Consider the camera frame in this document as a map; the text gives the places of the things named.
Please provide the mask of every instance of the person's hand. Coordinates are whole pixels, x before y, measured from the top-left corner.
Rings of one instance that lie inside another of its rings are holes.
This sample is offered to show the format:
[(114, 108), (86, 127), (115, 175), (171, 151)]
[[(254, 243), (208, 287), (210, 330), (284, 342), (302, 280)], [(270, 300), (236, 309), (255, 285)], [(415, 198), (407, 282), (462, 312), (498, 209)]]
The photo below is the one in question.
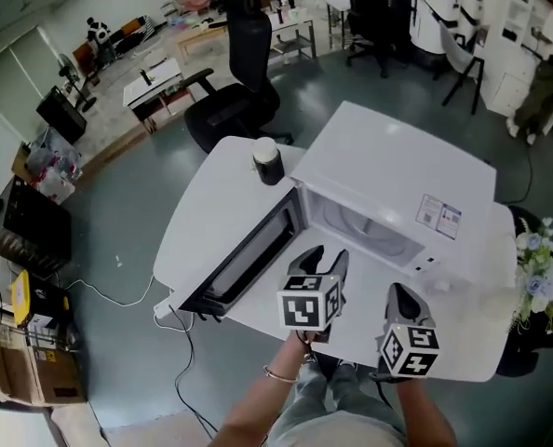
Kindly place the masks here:
[(301, 338), (308, 343), (314, 341), (314, 338), (317, 336), (317, 332), (298, 332)]

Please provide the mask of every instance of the bracelet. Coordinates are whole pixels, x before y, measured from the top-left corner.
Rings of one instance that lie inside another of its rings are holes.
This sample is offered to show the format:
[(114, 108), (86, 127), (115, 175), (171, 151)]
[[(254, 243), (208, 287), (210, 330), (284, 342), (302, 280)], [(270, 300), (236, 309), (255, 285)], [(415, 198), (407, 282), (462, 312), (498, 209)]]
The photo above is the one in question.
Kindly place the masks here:
[(296, 377), (295, 379), (287, 379), (286, 377), (277, 376), (268, 369), (268, 366), (264, 366), (264, 374), (266, 374), (266, 377), (272, 377), (273, 379), (276, 379), (281, 383), (295, 384), (297, 383), (297, 381), (299, 381), (299, 377)]

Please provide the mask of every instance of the cardboard box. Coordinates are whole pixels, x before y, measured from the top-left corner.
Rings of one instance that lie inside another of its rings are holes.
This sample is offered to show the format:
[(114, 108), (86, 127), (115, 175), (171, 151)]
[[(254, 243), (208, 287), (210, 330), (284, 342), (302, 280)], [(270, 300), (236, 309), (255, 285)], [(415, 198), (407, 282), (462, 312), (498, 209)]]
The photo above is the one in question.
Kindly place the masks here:
[(23, 334), (0, 336), (0, 400), (39, 407), (85, 402), (74, 355), (28, 346)]

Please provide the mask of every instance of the gray floor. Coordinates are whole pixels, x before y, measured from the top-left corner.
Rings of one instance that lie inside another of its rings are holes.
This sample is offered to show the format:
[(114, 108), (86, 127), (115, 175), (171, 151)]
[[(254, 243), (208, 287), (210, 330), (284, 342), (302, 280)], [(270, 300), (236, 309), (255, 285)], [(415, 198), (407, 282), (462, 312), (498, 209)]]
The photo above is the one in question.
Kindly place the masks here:
[[(529, 177), (525, 145), (510, 139), (503, 118), (482, 103), (477, 115), (470, 115), (470, 83), (443, 108), (440, 102), (454, 81), (450, 74), (433, 82), (420, 69), (394, 65), (390, 79), (378, 74), (375, 61), (356, 61), (346, 68), (337, 53), (273, 68), (281, 108), (270, 128), (293, 132), (296, 145), (307, 147), (341, 101), (357, 102), (488, 161), (498, 170), (497, 200), (523, 195)], [(81, 277), (124, 302), (137, 300), (152, 274), (169, 218), (204, 157), (178, 120), (130, 149), (71, 197), (74, 263), (72, 273), (64, 276)], [(523, 206), (553, 217), (553, 133), (538, 142), (531, 158), (533, 187)], [(88, 396), (103, 427), (183, 409), (173, 381), (187, 363), (187, 340), (158, 329), (152, 319), (153, 306), (166, 295), (167, 289), (155, 283), (141, 304), (120, 308), (90, 289), (73, 289), (78, 325), (87, 341)], [(230, 320), (221, 325), (198, 321), (192, 334), (196, 366), (184, 378), (182, 394), (219, 425), (279, 342)], [(427, 386), (461, 445), (542, 445), (553, 425), (553, 350), (542, 353), (533, 374), (519, 379), (496, 376), (485, 384), (428, 380)], [(385, 389), (396, 402), (394, 388)]]

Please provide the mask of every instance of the white chair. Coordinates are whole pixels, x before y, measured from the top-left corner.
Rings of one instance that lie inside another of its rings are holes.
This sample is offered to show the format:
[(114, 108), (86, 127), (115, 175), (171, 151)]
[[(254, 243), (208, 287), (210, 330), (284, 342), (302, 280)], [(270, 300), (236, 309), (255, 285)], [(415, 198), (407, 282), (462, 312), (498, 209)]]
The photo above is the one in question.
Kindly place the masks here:
[(471, 110), (471, 114), (474, 115), (478, 110), (479, 90), (481, 89), (481, 80), (483, 79), (483, 67), (485, 65), (485, 61), (482, 58), (473, 56), (461, 47), (454, 39), (454, 35), (443, 23), (440, 23), (440, 33), (442, 37), (442, 48), (446, 53), (446, 59), (448, 60), (448, 63), (451, 64), (454, 71), (460, 73), (459, 79), (442, 103), (442, 106), (446, 106), (449, 103), (458, 88), (460, 88), (465, 80), (470, 77), (475, 79), (477, 82), (475, 95), (473, 96), (473, 108)]

